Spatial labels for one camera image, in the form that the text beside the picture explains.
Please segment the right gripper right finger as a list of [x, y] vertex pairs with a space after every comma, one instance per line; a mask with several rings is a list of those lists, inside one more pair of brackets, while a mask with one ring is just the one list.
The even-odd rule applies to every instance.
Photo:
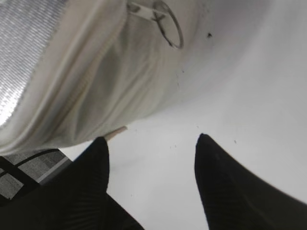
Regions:
[[211, 230], [305, 230], [307, 205], [265, 182], [209, 135], [200, 134], [194, 173]]

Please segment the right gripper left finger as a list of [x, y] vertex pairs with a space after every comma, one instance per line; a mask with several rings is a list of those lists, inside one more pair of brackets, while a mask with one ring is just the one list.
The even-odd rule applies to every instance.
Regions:
[[19, 164], [0, 160], [1, 176], [21, 184], [1, 185], [3, 230], [140, 230], [141, 224], [108, 193], [109, 149], [99, 137], [75, 160], [62, 164], [42, 181]]

